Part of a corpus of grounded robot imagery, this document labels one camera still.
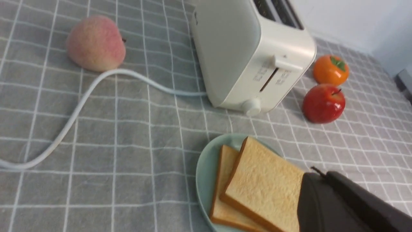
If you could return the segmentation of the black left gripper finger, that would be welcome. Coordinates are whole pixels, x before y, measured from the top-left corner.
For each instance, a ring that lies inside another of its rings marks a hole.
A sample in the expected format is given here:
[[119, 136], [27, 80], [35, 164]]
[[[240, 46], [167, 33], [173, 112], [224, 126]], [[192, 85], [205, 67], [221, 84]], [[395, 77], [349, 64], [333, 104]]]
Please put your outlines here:
[[336, 171], [312, 167], [301, 184], [301, 232], [410, 232], [411, 216]]

